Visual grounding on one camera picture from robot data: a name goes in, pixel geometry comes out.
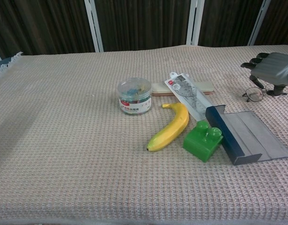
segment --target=metal robot hand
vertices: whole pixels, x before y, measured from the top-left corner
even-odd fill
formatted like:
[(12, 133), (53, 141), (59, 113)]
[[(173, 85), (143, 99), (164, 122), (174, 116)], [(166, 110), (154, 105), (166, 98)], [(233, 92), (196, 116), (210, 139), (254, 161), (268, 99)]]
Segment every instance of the metal robot hand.
[(268, 91), (268, 95), (279, 96), (288, 85), (288, 55), (286, 54), (260, 53), (250, 62), (243, 63), (241, 67), (251, 69), (250, 80), (259, 88), (264, 89), (264, 86), (258, 78), (274, 85), (274, 90)]

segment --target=green toy block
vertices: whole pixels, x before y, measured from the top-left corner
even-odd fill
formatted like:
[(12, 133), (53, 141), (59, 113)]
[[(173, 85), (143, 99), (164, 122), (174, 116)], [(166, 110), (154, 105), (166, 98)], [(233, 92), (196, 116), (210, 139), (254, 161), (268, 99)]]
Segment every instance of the green toy block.
[(219, 128), (209, 127), (206, 121), (201, 120), (187, 134), (182, 147), (206, 162), (220, 145), (222, 138), (222, 132)]

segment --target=clear plastic container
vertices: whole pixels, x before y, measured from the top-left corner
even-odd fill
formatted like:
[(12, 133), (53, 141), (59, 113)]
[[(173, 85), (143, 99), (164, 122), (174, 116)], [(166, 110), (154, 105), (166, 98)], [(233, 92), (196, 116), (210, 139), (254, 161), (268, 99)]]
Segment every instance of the clear plastic container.
[(143, 78), (132, 77), (118, 84), (119, 107), (127, 114), (142, 114), (152, 106), (152, 85)]

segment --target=brown curtain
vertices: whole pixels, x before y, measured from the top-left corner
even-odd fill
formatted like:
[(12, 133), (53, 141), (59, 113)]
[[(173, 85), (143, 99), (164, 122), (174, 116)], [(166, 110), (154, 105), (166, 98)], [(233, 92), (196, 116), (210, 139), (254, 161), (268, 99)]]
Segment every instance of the brown curtain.
[(255, 45), (288, 45), (288, 0), (271, 0)]
[(105, 51), (186, 43), (190, 0), (95, 0)]
[(198, 45), (247, 45), (263, 0), (205, 0)]
[(0, 56), (93, 52), (84, 0), (0, 0)]

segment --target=yellow banana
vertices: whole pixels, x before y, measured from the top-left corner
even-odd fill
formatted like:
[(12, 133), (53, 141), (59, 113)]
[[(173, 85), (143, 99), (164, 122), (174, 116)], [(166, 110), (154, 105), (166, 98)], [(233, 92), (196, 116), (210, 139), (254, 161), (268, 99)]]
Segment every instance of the yellow banana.
[(187, 126), (189, 113), (182, 103), (163, 104), (163, 108), (172, 108), (176, 115), (174, 119), (161, 131), (159, 131), (147, 145), (148, 151), (158, 151), (169, 145)]

